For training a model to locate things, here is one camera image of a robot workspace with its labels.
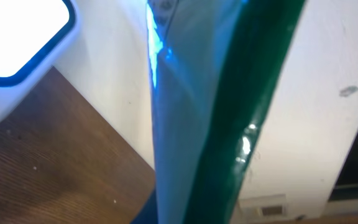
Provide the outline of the green 3M package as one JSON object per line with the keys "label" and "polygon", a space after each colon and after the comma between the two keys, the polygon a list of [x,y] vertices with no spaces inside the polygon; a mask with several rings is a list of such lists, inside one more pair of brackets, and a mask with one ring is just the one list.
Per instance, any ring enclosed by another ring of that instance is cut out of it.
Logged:
{"label": "green 3M package", "polygon": [[135,223],[229,223],[304,2],[147,1],[155,188]]}

